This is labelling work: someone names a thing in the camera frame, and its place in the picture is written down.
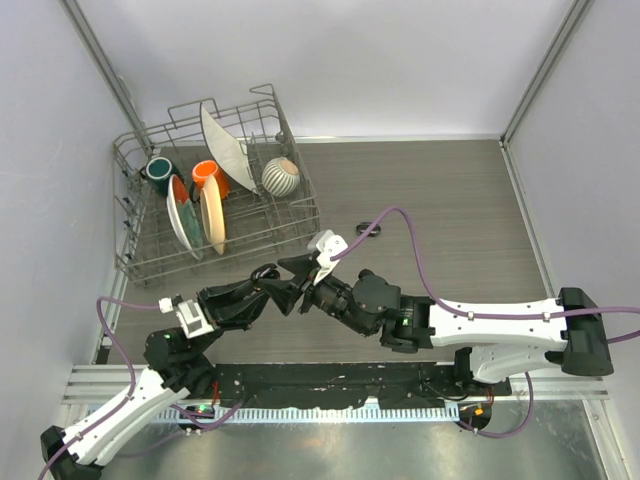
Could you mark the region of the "black earbud charging case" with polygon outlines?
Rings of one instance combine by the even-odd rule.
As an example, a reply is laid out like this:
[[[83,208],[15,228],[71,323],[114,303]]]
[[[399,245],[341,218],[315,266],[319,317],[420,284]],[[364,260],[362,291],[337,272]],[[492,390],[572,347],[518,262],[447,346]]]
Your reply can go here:
[[[279,280],[280,273],[278,266],[274,263],[267,263],[256,268],[250,275],[250,280],[255,291],[262,289],[264,280]]]

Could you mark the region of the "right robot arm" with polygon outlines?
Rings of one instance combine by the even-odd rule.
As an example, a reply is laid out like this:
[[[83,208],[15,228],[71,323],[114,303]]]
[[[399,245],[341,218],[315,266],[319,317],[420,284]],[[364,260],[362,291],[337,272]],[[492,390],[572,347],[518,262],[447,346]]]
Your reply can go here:
[[[284,315],[316,307],[363,337],[377,335],[395,352],[456,346],[451,380],[465,395],[553,365],[579,377],[614,371],[602,316],[580,288],[528,303],[438,302],[405,295],[367,269],[349,285],[323,275],[312,255],[282,259],[252,281]]]

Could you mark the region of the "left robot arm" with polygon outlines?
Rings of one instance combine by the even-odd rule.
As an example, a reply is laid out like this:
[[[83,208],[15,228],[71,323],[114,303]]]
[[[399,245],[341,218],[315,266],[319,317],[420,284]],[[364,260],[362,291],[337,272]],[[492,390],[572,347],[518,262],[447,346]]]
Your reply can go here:
[[[207,287],[194,299],[158,300],[152,308],[175,314],[177,326],[147,337],[146,367],[131,371],[128,386],[106,404],[71,427],[51,426],[41,434],[42,473],[55,479],[98,479],[158,413],[188,397],[205,397],[216,380],[205,351],[225,332],[247,330],[269,301],[264,282],[279,277],[276,265],[265,264],[246,280]]]

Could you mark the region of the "beige plate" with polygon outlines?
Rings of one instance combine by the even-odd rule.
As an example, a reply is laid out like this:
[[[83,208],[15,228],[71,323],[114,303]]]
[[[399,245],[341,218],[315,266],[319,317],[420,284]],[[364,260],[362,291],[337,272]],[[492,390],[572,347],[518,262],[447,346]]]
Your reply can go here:
[[[200,191],[200,209],[205,237],[214,250],[223,255],[226,247],[226,228],[222,201],[216,180],[210,177]]]

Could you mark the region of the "orange mug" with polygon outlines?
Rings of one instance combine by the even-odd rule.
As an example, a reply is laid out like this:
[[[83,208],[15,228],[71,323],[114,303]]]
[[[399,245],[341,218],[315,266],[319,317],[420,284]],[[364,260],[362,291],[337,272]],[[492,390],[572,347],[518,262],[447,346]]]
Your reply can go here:
[[[191,177],[192,185],[189,189],[189,198],[192,202],[199,201],[199,192],[210,177],[216,180],[221,199],[225,199],[231,192],[231,186],[225,173],[214,160],[204,160],[197,163],[191,171]]]

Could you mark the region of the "red teal floral plate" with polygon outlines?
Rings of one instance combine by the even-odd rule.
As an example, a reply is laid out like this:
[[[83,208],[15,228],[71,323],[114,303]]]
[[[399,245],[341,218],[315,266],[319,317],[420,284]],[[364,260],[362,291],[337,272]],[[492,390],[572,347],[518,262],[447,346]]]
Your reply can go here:
[[[172,174],[169,178],[166,206],[178,241],[192,257],[202,260],[204,242],[200,224],[184,182],[177,174]]]

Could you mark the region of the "striped grey white bowl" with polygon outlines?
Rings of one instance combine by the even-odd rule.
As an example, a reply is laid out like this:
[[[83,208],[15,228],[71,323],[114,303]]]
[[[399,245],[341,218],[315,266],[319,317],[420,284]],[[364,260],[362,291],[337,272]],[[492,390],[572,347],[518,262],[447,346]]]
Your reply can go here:
[[[274,197],[285,197],[293,193],[300,182],[299,168],[286,157],[271,159],[262,173],[262,185]]]

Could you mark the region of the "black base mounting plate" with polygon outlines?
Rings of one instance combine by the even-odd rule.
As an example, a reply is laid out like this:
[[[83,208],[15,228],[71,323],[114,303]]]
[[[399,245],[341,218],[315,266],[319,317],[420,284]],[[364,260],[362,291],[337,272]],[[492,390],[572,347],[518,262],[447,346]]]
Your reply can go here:
[[[383,409],[417,408],[512,394],[507,380],[489,386],[433,362],[218,364],[205,385],[201,396],[224,407],[265,409],[357,409],[371,397]]]

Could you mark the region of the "teal mug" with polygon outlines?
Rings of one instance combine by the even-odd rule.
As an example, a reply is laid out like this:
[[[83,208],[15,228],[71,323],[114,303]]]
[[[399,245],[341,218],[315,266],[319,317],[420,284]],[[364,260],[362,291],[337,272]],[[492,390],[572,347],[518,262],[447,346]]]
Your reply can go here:
[[[177,165],[172,160],[162,156],[151,158],[139,170],[139,173],[151,185],[151,188],[164,198],[168,196],[173,175],[184,181],[184,177]]]

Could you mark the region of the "white square plate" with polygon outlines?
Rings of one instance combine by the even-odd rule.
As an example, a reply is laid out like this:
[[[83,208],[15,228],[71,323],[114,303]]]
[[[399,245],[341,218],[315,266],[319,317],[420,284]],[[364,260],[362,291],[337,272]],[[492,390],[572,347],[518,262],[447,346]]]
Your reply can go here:
[[[258,195],[246,147],[217,123],[203,103],[200,104],[200,124],[206,146],[218,166],[240,186]]]

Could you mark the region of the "black plastic-wrapped earbud case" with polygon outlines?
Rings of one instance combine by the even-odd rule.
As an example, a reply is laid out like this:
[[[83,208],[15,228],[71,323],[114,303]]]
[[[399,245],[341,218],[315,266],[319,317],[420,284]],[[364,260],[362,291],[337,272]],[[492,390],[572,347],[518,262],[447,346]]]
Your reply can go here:
[[[360,222],[356,225],[358,236],[378,237],[381,234],[381,226],[374,222]]]

